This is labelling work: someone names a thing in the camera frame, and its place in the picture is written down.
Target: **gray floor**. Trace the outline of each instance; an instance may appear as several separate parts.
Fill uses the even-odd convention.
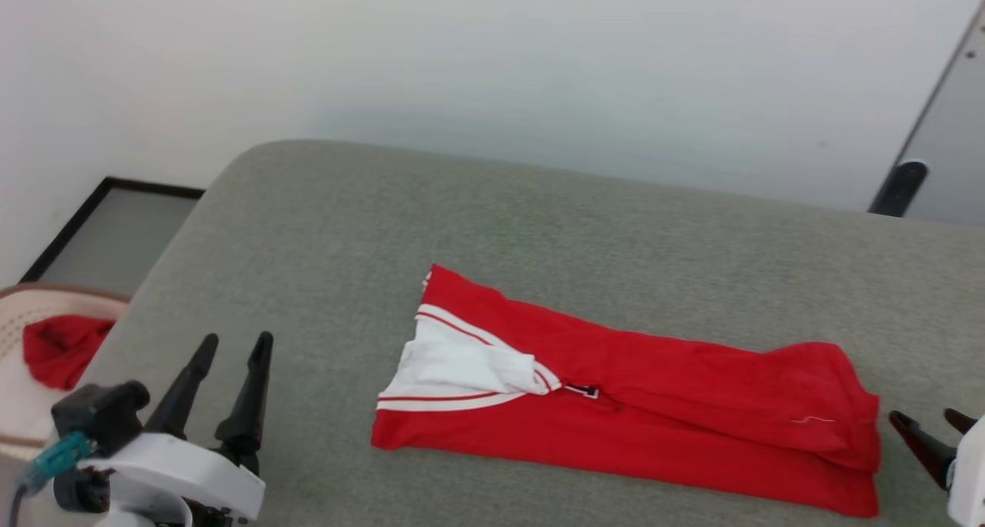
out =
[[[113,189],[40,281],[133,295],[197,203]]]

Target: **white stripe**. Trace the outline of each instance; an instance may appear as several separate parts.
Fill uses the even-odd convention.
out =
[[[504,342],[500,337],[496,337],[496,335],[489,333],[489,331],[486,331],[481,327],[475,327],[475,325],[467,323],[446,309],[440,309],[432,304],[421,304],[421,307],[418,308],[418,313],[420,312],[433,315],[434,317],[446,321],[448,324],[457,327],[465,333],[474,335],[474,337],[478,337],[483,341],[488,342],[490,345],[493,345],[493,347],[511,349],[511,351],[519,352],[518,349],[511,347],[511,345],[507,345],[506,342]],[[428,321],[429,318],[428,316],[419,315],[416,316],[416,320]],[[551,390],[557,390],[562,387],[562,383],[560,383],[560,379],[557,378],[557,375],[553,374],[552,370],[547,369],[544,365],[542,365],[542,363],[535,362],[534,369],[544,375],[544,379],[548,381],[548,387],[550,387]]]
[[[395,410],[398,412],[454,412],[459,410],[476,410],[488,408],[490,405],[504,404],[516,400],[527,393],[496,394],[485,398],[471,400],[379,400],[377,410]]]

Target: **folded red cloth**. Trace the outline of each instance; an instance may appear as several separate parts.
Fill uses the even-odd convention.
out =
[[[476,351],[486,347],[495,351]],[[521,367],[524,376],[508,379],[521,387],[513,392],[462,374],[504,372],[496,381]],[[434,266],[415,340],[380,394],[372,443],[633,475],[872,517],[879,513],[877,414],[879,397],[828,342],[750,352],[616,331],[507,299]]]
[[[116,322],[57,315],[24,327],[24,362],[45,386],[70,390]]]

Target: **laundry basket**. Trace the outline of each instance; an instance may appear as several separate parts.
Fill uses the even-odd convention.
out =
[[[76,286],[27,284],[0,291],[0,454],[29,461],[52,432],[52,404],[67,391],[46,387],[24,363],[24,327],[57,315],[119,319],[125,296]]]

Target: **black frame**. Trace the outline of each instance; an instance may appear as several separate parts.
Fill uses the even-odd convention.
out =
[[[132,179],[119,179],[117,177],[106,177],[102,180],[98,186],[95,187],[95,191],[92,191],[91,195],[85,199],[81,207],[78,207],[78,211],[65,223],[64,228],[58,232],[58,235],[54,237],[51,244],[45,248],[45,251],[35,260],[28,272],[21,277],[21,282],[36,282],[38,279],[45,274],[45,271],[52,266],[55,258],[61,254],[65,246],[68,245],[75,233],[82,228],[85,224],[85,220],[88,219],[92,212],[99,207],[102,203],[102,199],[109,194],[109,191],[113,189],[128,190],[134,192],[145,192],[152,194],[161,194],[165,196],[173,196],[176,198],[189,198],[189,200],[198,200],[205,190],[203,189],[193,189],[188,187],[178,187],[175,185],[162,185],[159,183],[145,183],[144,181],[134,181]]]

